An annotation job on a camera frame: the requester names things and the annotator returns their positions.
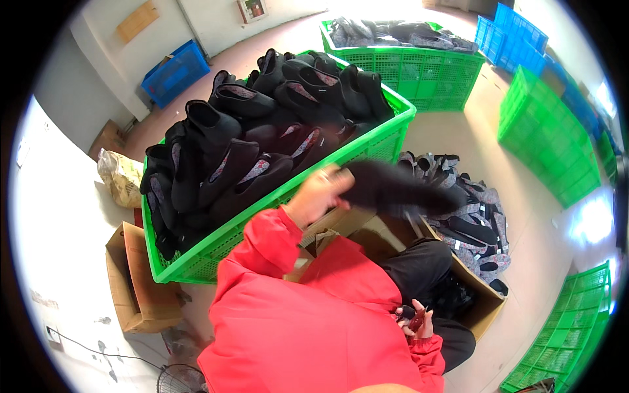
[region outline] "red sleeve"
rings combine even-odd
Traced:
[[[411,358],[417,364],[421,379],[430,392],[443,392],[445,361],[441,356],[442,343],[440,336],[432,335],[430,338],[413,339],[408,345]]]
[[[245,226],[243,241],[218,265],[214,303],[245,273],[281,279],[292,271],[302,235],[303,231],[283,208],[263,210],[253,216]]]

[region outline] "tiled floor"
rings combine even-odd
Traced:
[[[473,39],[476,15],[449,9],[448,13],[418,9],[418,19],[447,26],[454,33]],[[393,16],[380,16],[380,19]],[[157,143],[166,129],[186,117],[184,105],[190,99],[207,99],[217,71],[226,69],[246,77],[256,59],[273,47],[298,53],[321,50],[319,20],[332,18],[319,14],[286,23],[237,43],[213,59],[212,72],[195,83],[163,110],[154,111],[136,126],[127,143],[127,155],[143,160],[144,149]],[[483,65],[463,113],[420,113],[408,128],[403,150],[416,154],[451,153],[460,156],[458,168],[472,180],[485,180],[497,188],[506,217],[512,263],[504,273],[510,288],[508,301],[489,331],[478,342],[476,352],[463,365],[449,372],[446,392],[494,392],[519,362],[548,316],[574,255],[594,250],[577,267],[585,270],[601,261],[610,246],[592,247],[569,243],[579,206],[562,212],[555,198],[510,153],[496,142],[499,104],[508,82]],[[183,285],[194,301],[184,314],[204,340],[211,338],[207,308],[214,294],[212,285]]]

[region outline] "green plastic crate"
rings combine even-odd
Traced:
[[[601,185],[589,135],[570,109],[523,67],[500,104],[498,142],[518,157],[564,208]]]
[[[341,68],[348,65],[338,58],[335,60]],[[242,231],[249,219],[261,210],[276,208],[288,202],[299,185],[312,171],[329,163],[335,162],[341,165],[356,158],[374,158],[395,162],[398,159],[400,149],[402,149],[408,124],[415,117],[416,110],[410,102],[384,85],[382,92],[396,114],[393,119],[341,147],[310,169],[295,176],[212,232],[188,252],[182,255],[177,252],[172,260],[164,259],[155,247],[155,230],[151,223],[150,210],[146,197],[142,196],[142,222],[153,279],[163,283],[176,281],[192,284],[215,284],[218,262],[242,241]]]
[[[585,370],[610,317],[610,261],[566,277],[557,302],[533,345],[500,385],[513,393],[555,378],[565,392]]]
[[[332,21],[320,24],[326,53],[365,71],[379,72],[382,83],[417,107],[417,112],[462,111],[485,58],[439,49],[387,47],[337,48],[330,38]],[[440,25],[428,22],[434,29]]]
[[[605,174],[610,179],[610,182],[614,184],[618,168],[616,166],[616,155],[614,154],[610,138],[606,132],[603,132],[599,140],[596,141],[596,148],[598,149],[599,156],[601,157]]]

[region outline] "electrical cord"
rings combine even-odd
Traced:
[[[48,331],[49,335],[50,335],[51,331],[54,331],[59,336],[65,338],[66,340],[70,340],[71,342],[75,343],[76,345],[82,346],[83,348],[85,348],[86,350],[88,350],[90,352],[99,353],[99,354],[104,355],[104,356],[116,356],[116,357],[128,358],[128,359],[140,359],[141,361],[150,364],[151,366],[157,368],[158,370],[164,370],[163,367],[158,367],[158,366],[154,365],[153,363],[149,362],[148,360],[143,359],[143,358],[138,358],[137,356],[112,355],[112,354],[109,354],[109,353],[103,353],[103,352],[95,351],[95,350],[90,349],[90,348],[86,347],[85,345],[79,343],[78,341],[74,341],[72,338],[69,338],[69,337],[66,337],[66,336],[62,335],[61,333],[59,333],[58,331],[54,330],[53,328],[51,328],[49,326],[46,326],[46,330]]]

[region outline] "person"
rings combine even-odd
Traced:
[[[282,280],[303,230],[329,208],[348,209],[339,195],[353,182],[336,165],[314,172],[286,205],[257,213],[220,262],[209,309],[216,339],[198,357],[210,392],[441,392],[444,371],[474,351],[469,330],[433,319],[415,299],[450,266],[439,241],[378,266],[338,236],[300,283]],[[422,268],[406,274],[409,264]],[[421,318],[415,331],[397,323],[408,296]]]

